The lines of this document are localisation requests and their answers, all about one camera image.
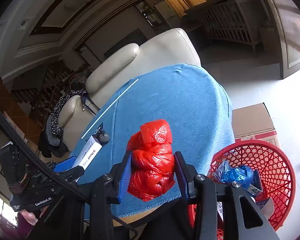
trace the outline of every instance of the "door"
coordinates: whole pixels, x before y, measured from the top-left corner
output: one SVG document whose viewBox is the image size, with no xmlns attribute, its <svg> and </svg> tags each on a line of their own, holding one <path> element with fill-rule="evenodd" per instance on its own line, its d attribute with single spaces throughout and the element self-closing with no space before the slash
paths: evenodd
<svg viewBox="0 0 300 240">
<path fill-rule="evenodd" d="M 282 79 L 300 70 L 300 11 L 292 0 L 264 0 L 280 39 Z"/>
</svg>

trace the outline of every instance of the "red plastic basket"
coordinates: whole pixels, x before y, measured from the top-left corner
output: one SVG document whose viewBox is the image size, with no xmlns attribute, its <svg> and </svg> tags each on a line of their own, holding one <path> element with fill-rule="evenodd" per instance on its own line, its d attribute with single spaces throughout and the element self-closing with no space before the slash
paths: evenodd
<svg viewBox="0 0 300 240">
<path fill-rule="evenodd" d="M 256 201 L 272 197 L 274 214 L 269 218 L 274 230 L 283 225 L 291 209 L 296 191 L 295 175 L 287 156 L 278 147 L 261 140 L 246 140 L 231 144 L 213 156 L 207 176 L 215 181 L 218 166 L 228 160 L 231 167 L 240 165 L 258 169 L 263 186 Z M 195 205 L 189 205 L 190 223 L 194 224 Z M 223 231 L 218 229 L 218 239 Z"/>
</svg>

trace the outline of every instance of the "white stick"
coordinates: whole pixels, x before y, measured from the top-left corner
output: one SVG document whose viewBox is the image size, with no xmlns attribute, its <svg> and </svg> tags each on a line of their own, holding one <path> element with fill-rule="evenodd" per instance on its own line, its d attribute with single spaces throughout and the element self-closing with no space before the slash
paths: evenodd
<svg viewBox="0 0 300 240">
<path fill-rule="evenodd" d="M 89 127 L 89 129 L 84 133 L 84 135 L 81 137 L 81 139 L 83 139 L 85 136 L 86 136 L 86 134 L 90 131 L 90 129 L 96 124 L 96 122 L 98 122 L 99 121 L 99 119 L 105 114 L 105 112 L 106 111 L 108 111 L 108 109 L 116 102 L 116 101 L 118 101 L 118 99 L 130 88 L 130 87 L 132 87 L 132 85 L 135 83 L 135 82 L 137 82 L 139 79 L 137 78 L 130 86 L 128 86 L 127 87 L 127 89 L 125 90 L 125 91 L 123 91 L 122 92 L 122 94 L 120 94 L 117 98 L 116 98 L 116 100 L 115 101 L 113 101 L 112 102 L 112 104 L 111 105 L 109 105 L 108 106 L 108 108 L 98 117 L 98 119 L 97 120 L 95 120 L 95 122 L 92 124 L 92 126 L 90 126 Z"/>
</svg>

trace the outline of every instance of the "black and white patterned cloth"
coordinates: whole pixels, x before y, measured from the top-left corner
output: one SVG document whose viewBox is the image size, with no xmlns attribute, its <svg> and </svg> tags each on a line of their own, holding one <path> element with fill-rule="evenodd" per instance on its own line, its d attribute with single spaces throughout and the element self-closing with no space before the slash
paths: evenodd
<svg viewBox="0 0 300 240">
<path fill-rule="evenodd" d="M 51 132 L 54 135 L 62 136 L 63 135 L 63 127 L 59 125 L 58 117 L 66 102 L 73 96 L 77 96 L 81 94 L 82 90 L 72 90 L 64 97 L 60 98 L 56 106 L 53 108 L 51 112 Z"/>
</svg>

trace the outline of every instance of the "basket rim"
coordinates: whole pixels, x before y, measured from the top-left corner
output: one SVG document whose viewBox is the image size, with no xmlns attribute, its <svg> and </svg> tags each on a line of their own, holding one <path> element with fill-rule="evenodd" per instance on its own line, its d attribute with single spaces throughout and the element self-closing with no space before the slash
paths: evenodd
<svg viewBox="0 0 300 240">
<path fill-rule="evenodd" d="M 291 207 L 293 205 L 294 202 L 294 197 L 296 194 L 296 176 L 295 176 L 295 172 L 293 169 L 293 166 L 289 160 L 289 158 L 287 157 L 287 155 L 285 155 L 285 153 L 277 146 L 266 142 L 266 141 L 262 141 L 262 140 L 244 140 L 244 141 L 238 141 L 235 142 L 223 149 L 221 149 L 220 151 L 218 151 L 213 157 L 212 157 L 212 161 L 210 164 L 210 167 L 212 165 L 212 163 L 214 161 L 216 161 L 219 157 L 223 156 L 225 153 L 238 148 L 238 147 L 242 147 L 242 146 L 263 146 L 263 147 L 267 147 L 268 149 L 276 152 L 278 155 L 281 155 L 281 158 L 285 161 L 287 168 L 290 171 L 290 175 L 291 175 L 291 195 L 290 195 L 290 201 L 289 204 L 287 206 L 287 209 L 284 213 L 284 215 L 282 216 L 281 220 L 278 222 L 278 224 L 274 227 L 274 230 L 278 230 L 279 227 L 281 227 L 283 225 L 283 222 L 286 220 L 288 214 L 290 213 Z"/>
</svg>

